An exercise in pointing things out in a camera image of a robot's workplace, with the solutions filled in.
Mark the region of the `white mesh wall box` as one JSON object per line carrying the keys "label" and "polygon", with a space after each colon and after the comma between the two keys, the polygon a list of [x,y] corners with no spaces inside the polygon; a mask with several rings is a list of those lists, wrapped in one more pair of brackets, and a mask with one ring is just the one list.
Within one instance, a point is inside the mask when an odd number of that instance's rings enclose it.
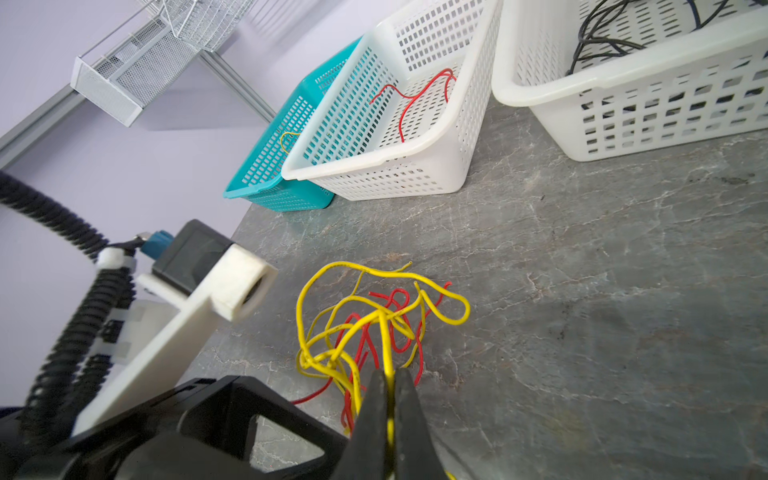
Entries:
{"label": "white mesh wall box", "polygon": [[70,86],[129,127],[198,55],[150,1],[75,58]]}

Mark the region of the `white plastic basket middle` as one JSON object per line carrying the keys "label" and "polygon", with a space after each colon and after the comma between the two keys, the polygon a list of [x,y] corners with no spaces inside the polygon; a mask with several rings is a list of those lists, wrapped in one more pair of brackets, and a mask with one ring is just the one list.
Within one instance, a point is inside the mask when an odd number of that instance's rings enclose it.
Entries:
{"label": "white plastic basket middle", "polygon": [[458,191],[491,93],[500,1],[411,1],[359,41],[285,160],[350,201]]}

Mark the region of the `white plastic basket right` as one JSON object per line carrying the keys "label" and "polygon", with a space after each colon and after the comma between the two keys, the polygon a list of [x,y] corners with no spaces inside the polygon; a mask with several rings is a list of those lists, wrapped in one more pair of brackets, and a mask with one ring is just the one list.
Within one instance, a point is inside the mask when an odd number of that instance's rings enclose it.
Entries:
{"label": "white plastic basket right", "polygon": [[507,1],[492,91],[594,161],[767,125],[763,1]]}

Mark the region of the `teal plastic basket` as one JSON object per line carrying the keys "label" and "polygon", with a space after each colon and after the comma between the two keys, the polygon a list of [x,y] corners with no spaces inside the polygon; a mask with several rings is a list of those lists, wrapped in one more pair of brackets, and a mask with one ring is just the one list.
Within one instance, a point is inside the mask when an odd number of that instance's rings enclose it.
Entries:
{"label": "teal plastic basket", "polygon": [[310,181],[284,179],[282,167],[357,44],[353,41],[298,83],[229,182],[224,198],[247,200],[274,212],[324,209],[331,203],[333,193]]}

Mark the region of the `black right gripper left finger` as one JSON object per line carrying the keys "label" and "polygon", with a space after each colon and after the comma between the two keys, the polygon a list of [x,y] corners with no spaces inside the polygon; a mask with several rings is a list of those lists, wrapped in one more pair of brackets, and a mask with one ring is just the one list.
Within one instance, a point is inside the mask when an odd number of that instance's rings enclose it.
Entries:
{"label": "black right gripper left finger", "polygon": [[387,479],[389,392],[385,374],[372,373],[352,436],[332,479]]}

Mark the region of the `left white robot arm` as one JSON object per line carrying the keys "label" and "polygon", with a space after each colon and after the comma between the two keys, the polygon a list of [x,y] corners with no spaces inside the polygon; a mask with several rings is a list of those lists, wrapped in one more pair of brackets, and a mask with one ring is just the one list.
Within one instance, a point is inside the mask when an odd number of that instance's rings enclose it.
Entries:
{"label": "left white robot arm", "polygon": [[267,419],[320,450],[276,479],[327,479],[346,439],[252,377],[180,377],[219,323],[249,317],[276,269],[193,220],[173,237],[112,243],[59,202],[3,175],[1,202],[66,239],[97,274],[22,409],[1,422],[13,479],[259,479]]}

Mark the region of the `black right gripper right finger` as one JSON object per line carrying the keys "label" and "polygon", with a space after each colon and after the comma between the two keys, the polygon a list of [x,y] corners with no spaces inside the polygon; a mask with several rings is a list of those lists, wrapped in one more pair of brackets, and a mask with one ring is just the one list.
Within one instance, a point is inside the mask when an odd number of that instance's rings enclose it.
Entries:
{"label": "black right gripper right finger", "polygon": [[414,380],[409,370],[394,375],[394,478],[448,479],[434,447]]}

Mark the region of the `white plastic basket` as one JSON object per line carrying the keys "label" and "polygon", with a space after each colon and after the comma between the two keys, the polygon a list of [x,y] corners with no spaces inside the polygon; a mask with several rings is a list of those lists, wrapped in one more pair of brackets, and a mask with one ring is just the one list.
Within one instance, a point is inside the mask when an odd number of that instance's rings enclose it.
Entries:
{"label": "white plastic basket", "polygon": [[458,191],[491,93],[500,1],[411,1],[359,41],[285,160],[350,201]]}
{"label": "white plastic basket", "polygon": [[763,1],[507,1],[492,91],[594,161],[767,125]]}

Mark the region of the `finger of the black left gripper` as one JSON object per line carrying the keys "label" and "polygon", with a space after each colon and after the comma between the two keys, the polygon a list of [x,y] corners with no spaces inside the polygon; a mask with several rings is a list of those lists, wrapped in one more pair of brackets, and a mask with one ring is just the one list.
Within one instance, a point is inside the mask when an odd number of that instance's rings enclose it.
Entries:
{"label": "finger of the black left gripper", "polygon": [[63,442],[80,479],[327,479],[344,437],[254,377],[194,379]]}

